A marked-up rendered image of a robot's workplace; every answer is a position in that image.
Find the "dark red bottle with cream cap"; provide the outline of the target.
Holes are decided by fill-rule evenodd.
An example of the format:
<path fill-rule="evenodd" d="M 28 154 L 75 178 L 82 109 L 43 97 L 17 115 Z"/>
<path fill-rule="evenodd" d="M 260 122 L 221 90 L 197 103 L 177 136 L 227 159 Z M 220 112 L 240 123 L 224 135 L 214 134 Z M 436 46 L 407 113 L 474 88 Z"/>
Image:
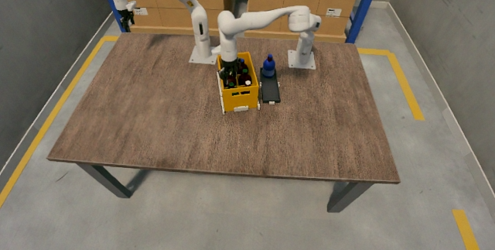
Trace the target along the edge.
<path fill-rule="evenodd" d="M 229 83 L 230 82 L 233 82 L 234 83 L 234 86 L 237 86 L 236 84 L 236 79 L 234 76 L 232 76 L 232 73 L 230 72 L 230 75 L 228 76 L 228 84 L 225 84 L 224 83 L 224 87 L 229 87 Z"/>

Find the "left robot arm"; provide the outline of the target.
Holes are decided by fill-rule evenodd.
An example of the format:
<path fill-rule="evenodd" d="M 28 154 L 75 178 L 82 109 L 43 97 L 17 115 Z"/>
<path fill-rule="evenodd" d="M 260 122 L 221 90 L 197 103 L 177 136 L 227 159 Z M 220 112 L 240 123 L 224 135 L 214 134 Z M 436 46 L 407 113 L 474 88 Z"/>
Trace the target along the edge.
<path fill-rule="evenodd" d="M 240 17 L 239 19 L 234 19 L 234 15 L 229 11 L 222 11 L 217 18 L 220 32 L 220 45 L 212 50 L 212 54 L 220 54 L 222 60 L 225 61 L 236 60 L 236 34 L 247 30 L 263 29 L 283 15 L 288 15 L 289 30 L 293 33 L 300 33 L 295 53 L 295 61 L 297 63 L 307 63 L 315 38 L 312 33 L 314 31 L 311 32 L 309 28 L 316 24 L 319 29 L 321 26 L 321 18 L 309 13 L 309 8 L 304 5 L 273 9 L 265 12 L 246 12 L 242 14 L 242 18 Z"/>

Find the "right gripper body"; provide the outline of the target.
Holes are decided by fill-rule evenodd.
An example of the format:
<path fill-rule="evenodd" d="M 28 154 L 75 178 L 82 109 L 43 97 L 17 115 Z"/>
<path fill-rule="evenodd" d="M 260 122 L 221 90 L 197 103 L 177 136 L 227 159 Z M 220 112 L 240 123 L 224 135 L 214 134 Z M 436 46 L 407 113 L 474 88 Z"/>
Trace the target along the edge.
<path fill-rule="evenodd" d="M 118 14 L 120 14 L 121 17 L 124 17 L 124 20 L 127 22 L 127 16 L 129 16 L 128 13 L 130 13 L 130 11 L 128 11 L 127 9 L 117 10 L 117 11 L 118 11 Z M 130 16 L 129 16 L 129 19 L 130 19 Z"/>

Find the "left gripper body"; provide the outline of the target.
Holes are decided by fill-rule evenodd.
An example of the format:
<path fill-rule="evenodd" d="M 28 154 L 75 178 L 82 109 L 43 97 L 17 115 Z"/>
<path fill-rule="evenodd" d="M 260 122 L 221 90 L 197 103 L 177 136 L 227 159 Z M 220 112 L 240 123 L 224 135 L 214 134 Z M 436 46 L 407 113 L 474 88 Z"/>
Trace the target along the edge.
<path fill-rule="evenodd" d="M 222 64 L 223 64 L 222 69 L 224 68 L 224 70 L 225 70 L 226 72 L 228 72 L 229 67 L 231 67 L 231 68 L 232 68 L 231 70 L 233 70 L 233 69 L 234 69 L 234 67 L 233 67 L 233 66 L 234 66 L 234 65 L 236 65 L 236 63 L 237 63 L 237 59 L 236 59 L 236 60 L 233 60 L 233 61 L 225 61 L 225 60 L 222 60 L 222 58 L 221 58 L 221 62 L 222 62 Z"/>

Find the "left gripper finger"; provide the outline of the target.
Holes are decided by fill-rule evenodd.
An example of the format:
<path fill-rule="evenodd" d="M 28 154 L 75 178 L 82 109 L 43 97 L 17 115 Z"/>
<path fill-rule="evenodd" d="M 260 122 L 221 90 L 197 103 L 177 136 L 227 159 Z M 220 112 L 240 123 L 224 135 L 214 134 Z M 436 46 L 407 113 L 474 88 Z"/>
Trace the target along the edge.
<path fill-rule="evenodd" d="M 231 67 L 229 67 L 229 70 L 228 72 L 226 72 L 224 70 L 224 68 L 222 70 L 218 70 L 218 74 L 219 74 L 219 77 L 221 80 L 224 81 L 225 84 L 228 84 L 228 76 L 230 75 L 230 71 L 231 71 Z M 225 76 L 226 75 L 226 76 Z"/>
<path fill-rule="evenodd" d="M 240 68 L 241 68 L 241 59 L 240 59 L 239 57 L 237 58 L 237 63 L 236 63 L 236 65 L 234 65 L 233 67 L 234 67 L 234 70 L 233 70 L 233 76 L 234 76 L 234 77 L 237 77 L 237 71 L 238 71 L 238 69 L 240 69 Z"/>

